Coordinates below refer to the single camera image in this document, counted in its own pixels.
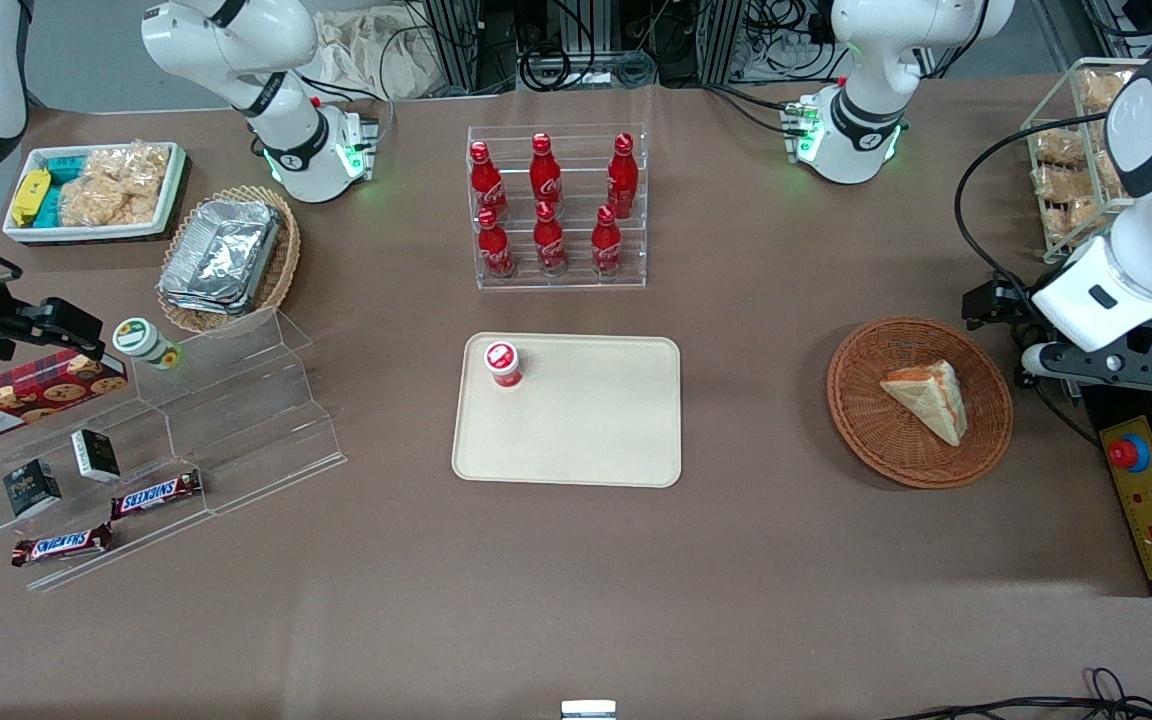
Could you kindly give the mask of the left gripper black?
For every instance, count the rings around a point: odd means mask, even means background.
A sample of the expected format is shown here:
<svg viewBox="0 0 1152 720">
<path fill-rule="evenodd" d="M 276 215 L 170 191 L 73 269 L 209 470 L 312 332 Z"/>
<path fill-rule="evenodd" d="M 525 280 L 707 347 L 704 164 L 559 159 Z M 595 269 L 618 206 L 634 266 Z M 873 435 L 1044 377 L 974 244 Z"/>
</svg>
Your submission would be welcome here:
<svg viewBox="0 0 1152 720">
<path fill-rule="evenodd" d="M 995 323 L 1021 324 L 1021 342 L 1053 340 L 1051 324 L 1030 300 L 1023 286 L 998 281 L 996 287 L 975 287 L 963 295 L 963 323 L 968 332 Z"/>
</svg>

